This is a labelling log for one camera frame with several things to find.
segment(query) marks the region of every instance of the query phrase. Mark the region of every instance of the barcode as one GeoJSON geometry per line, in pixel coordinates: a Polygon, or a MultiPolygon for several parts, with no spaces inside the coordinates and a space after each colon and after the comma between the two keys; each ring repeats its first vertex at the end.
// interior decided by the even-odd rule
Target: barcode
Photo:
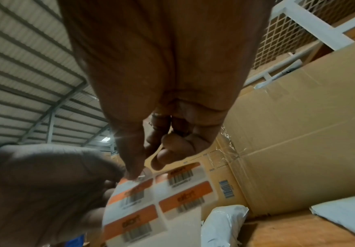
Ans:
{"type": "Polygon", "coordinates": [[[199,206],[199,205],[201,205],[203,203],[205,203],[205,200],[203,199],[203,197],[198,198],[198,199],[196,199],[194,201],[190,201],[190,202],[188,202],[186,204],[183,204],[183,205],[179,206],[177,208],[177,212],[179,212],[179,213],[186,212],[186,211],[188,211],[188,210],[190,210],[192,208],[196,208],[197,206],[199,206]]]}
{"type": "Polygon", "coordinates": [[[129,197],[126,197],[125,199],[122,200],[121,206],[126,206],[128,204],[132,204],[136,201],[141,200],[145,196],[145,191],[139,191],[135,194],[130,195],[129,197]]]}
{"type": "Polygon", "coordinates": [[[172,177],[172,178],[170,178],[168,180],[169,186],[172,186],[172,185],[175,185],[177,183],[180,183],[181,181],[186,180],[187,178],[190,178],[193,175],[194,175],[194,173],[192,172],[192,170],[186,171],[184,173],[177,174],[176,176],[174,176],[174,177],[172,177]]]}
{"type": "Polygon", "coordinates": [[[229,181],[224,180],[219,182],[219,185],[221,186],[221,190],[223,191],[223,195],[226,198],[230,198],[234,196],[233,190],[231,189],[231,186],[229,184],[229,181]]]}
{"type": "Polygon", "coordinates": [[[123,233],[122,238],[126,243],[133,242],[134,240],[148,236],[151,232],[152,228],[150,227],[150,223],[146,223],[135,229],[132,229],[131,231],[123,233]]]}

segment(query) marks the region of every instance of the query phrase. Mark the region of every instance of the palm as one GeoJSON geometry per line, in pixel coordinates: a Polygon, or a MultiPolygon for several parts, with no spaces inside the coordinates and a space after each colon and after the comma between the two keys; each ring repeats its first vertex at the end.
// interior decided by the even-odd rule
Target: palm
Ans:
{"type": "Polygon", "coordinates": [[[34,147],[0,164],[0,244],[59,243],[100,228],[105,180],[119,169],[93,151],[34,147]]]}

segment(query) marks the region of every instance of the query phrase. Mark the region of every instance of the human hand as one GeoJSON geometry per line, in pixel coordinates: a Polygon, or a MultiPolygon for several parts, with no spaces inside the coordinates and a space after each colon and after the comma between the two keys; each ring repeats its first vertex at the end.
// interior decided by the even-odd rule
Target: human hand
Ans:
{"type": "Polygon", "coordinates": [[[156,170],[212,144],[274,0],[58,2],[77,62],[135,178],[161,143],[156,170]],[[152,112],[154,131],[144,146],[142,121],[152,112]]]}
{"type": "Polygon", "coordinates": [[[56,244],[100,230],[108,188],[123,173],[92,149],[1,147],[0,246],[56,244]]]}

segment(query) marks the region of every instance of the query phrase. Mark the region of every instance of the metal mesh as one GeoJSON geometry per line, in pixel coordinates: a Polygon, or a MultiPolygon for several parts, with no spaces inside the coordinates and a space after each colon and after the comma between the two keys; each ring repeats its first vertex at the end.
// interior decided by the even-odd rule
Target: metal mesh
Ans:
{"type": "MultiPolygon", "coordinates": [[[[300,5],[331,25],[355,12],[355,0],[304,0],[300,5]]],[[[269,23],[257,51],[253,69],[315,40],[317,39],[312,34],[281,14],[269,23]]]]}

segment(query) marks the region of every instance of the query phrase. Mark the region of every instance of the white poly bag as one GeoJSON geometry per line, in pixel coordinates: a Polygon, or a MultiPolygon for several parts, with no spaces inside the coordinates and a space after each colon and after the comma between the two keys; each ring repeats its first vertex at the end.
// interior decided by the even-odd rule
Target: white poly bag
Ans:
{"type": "Polygon", "coordinates": [[[202,247],[237,247],[248,211],[242,205],[214,208],[202,226],[202,247]]]}

